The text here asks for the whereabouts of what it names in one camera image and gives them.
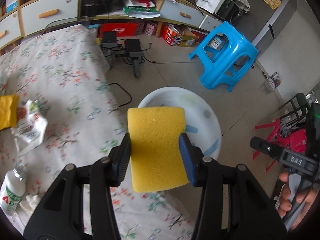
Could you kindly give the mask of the right hand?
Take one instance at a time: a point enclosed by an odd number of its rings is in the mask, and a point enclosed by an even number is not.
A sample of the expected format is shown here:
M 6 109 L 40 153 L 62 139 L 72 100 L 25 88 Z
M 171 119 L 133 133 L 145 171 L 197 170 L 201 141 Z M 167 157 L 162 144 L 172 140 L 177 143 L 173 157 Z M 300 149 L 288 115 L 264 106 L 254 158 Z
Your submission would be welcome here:
M 279 179 L 285 184 L 278 197 L 278 213 L 282 218 L 286 218 L 287 230 L 294 230 L 317 199 L 319 187 L 289 172 L 281 173 Z

